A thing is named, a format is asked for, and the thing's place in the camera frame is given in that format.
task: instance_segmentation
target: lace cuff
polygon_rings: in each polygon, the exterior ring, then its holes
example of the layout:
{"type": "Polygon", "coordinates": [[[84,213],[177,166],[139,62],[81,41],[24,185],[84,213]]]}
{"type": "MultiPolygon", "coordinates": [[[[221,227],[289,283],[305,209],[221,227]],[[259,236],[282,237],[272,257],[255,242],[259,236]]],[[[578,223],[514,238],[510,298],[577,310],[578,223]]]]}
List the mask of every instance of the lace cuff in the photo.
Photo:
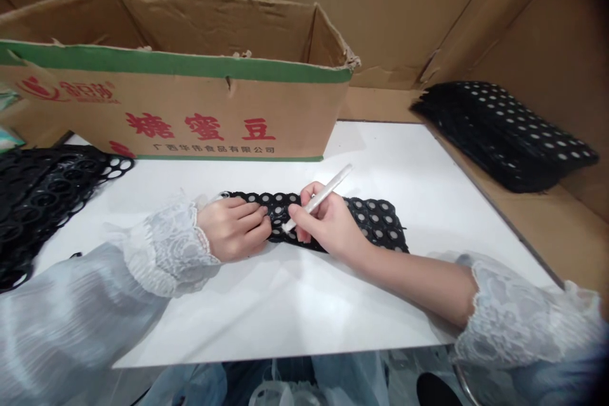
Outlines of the lace cuff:
{"type": "Polygon", "coordinates": [[[201,290],[220,260],[197,227],[195,202],[180,201],[124,230],[118,241],[129,272],[147,292],[178,298],[201,290]]]}
{"type": "Polygon", "coordinates": [[[453,362],[489,369],[569,360],[605,337],[596,292],[567,281],[565,290],[539,289],[501,263],[465,254],[478,283],[475,312],[459,336],[453,362]]]}

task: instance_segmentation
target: white tabletop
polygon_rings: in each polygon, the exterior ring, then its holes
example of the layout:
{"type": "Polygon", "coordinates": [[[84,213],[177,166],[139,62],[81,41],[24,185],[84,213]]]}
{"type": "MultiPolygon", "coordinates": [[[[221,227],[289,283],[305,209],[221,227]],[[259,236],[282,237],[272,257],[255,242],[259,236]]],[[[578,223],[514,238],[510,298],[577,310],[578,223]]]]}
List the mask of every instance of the white tabletop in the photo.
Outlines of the white tabletop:
{"type": "MultiPolygon", "coordinates": [[[[84,143],[82,140],[72,143],[84,143]]],[[[299,192],[347,163],[337,192],[393,203],[415,255],[474,251],[544,286],[553,281],[427,128],[338,122],[319,163],[141,160],[59,230],[40,273],[105,240],[104,223],[131,226],[182,190],[299,192]]],[[[327,254],[272,244],[224,265],[198,293],[170,302],[159,323],[115,367],[289,357],[450,342],[412,304],[356,277],[327,254]]]]}

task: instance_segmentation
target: green stripe on box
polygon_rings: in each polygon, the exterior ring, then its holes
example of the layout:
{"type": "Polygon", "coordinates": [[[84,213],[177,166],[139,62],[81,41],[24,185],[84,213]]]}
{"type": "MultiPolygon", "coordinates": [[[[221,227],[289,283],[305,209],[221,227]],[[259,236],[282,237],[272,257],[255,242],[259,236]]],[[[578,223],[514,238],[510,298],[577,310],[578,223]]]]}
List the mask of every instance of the green stripe on box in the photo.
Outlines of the green stripe on box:
{"type": "Polygon", "coordinates": [[[256,58],[200,56],[117,49],[78,44],[55,46],[0,40],[0,65],[23,65],[21,59],[47,69],[167,74],[275,82],[337,84],[351,80],[349,68],[332,69],[307,63],[256,58]]]}
{"type": "Polygon", "coordinates": [[[316,157],[213,157],[205,155],[138,155],[137,159],[144,160],[226,160],[230,162],[321,162],[323,155],[316,157]]]}

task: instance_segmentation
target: black perforated mat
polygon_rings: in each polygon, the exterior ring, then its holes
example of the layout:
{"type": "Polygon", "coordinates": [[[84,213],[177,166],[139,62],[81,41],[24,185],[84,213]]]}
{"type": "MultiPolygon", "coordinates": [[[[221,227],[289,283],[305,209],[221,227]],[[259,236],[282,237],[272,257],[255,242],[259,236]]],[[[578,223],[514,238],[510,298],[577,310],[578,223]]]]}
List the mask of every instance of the black perforated mat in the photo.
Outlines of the black perforated mat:
{"type": "Polygon", "coordinates": [[[512,192],[551,188],[598,162],[582,140],[547,122],[504,88],[483,81],[436,84],[412,106],[512,192]]]}
{"type": "MultiPolygon", "coordinates": [[[[294,230],[284,233],[281,229],[281,225],[290,220],[287,208],[292,203],[300,205],[300,196],[295,193],[226,193],[231,197],[241,197],[246,202],[257,202],[268,208],[273,227],[268,239],[270,242],[287,242],[314,251],[326,252],[317,240],[312,239],[309,244],[304,244],[296,239],[294,230]]],[[[358,198],[344,198],[344,203],[349,207],[351,215],[368,241],[386,249],[408,252],[403,232],[405,228],[402,227],[395,214],[395,207],[391,203],[386,200],[360,200],[358,198]]]]}
{"type": "Polygon", "coordinates": [[[84,207],[99,184],[133,165],[132,159],[92,146],[0,155],[0,293],[28,280],[43,244],[84,207]]]}

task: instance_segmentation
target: white pen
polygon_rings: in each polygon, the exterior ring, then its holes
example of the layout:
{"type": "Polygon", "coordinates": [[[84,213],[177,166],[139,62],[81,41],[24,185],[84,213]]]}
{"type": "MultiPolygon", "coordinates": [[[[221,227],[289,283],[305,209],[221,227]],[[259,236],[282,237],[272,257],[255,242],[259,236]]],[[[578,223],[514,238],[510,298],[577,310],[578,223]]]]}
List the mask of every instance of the white pen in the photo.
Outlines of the white pen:
{"type": "MultiPolygon", "coordinates": [[[[315,196],[304,207],[304,210],[307,212],[307,214],[311,214],[311,211],[318,207],[322,203],[322,201],[324,201],[328,197],[328,195],[330,195],[334,191],[334,189],[343,181],[343,179],[347,177],[347,174],[351,173],[352,169],[353,165],[348,164],[345,168],[341,170],[339,174],[333,177],[332,180],[328,182],[328,184],[326,184],[326,186],[321,190],[321,192],[315,194],[315,196]]],[[[283,228],[285,233],[289,233],[295,226],[296,222],[294,222],[292,218],[290,218],[290,220],[284,223],[281,228],[283,228]]]]}

